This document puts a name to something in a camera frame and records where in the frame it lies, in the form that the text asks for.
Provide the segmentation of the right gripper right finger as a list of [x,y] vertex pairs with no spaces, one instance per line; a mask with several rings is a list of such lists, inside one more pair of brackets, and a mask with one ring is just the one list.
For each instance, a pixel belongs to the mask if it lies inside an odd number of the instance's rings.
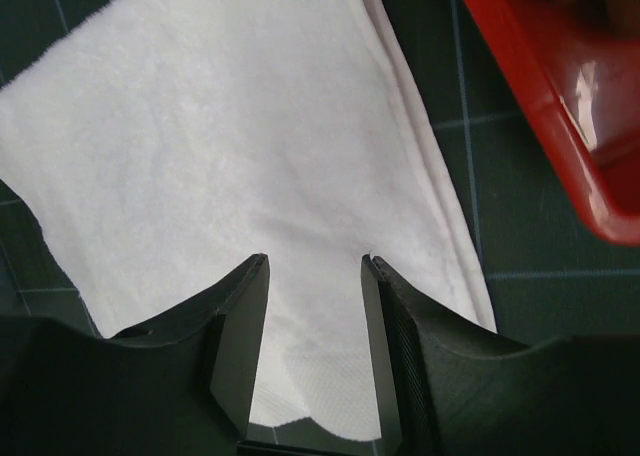
[[361,286],[385,455],[635,455],[639,340],[527,346],[364,257]]

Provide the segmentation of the large white towel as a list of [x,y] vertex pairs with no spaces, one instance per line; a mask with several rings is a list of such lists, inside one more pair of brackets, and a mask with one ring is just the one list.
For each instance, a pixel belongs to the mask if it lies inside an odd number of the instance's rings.
[[2,90],[1,177],[104,336],[266,254],[255,424],[380,437],[366,254],[495,326],[381,0],[113,0]]

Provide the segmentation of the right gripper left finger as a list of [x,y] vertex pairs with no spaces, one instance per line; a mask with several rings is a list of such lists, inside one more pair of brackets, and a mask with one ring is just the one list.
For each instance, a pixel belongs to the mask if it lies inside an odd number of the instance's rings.
[[1,320],[5,455],[234,455],[247,437],[269,287],[249,257],[110,339]]

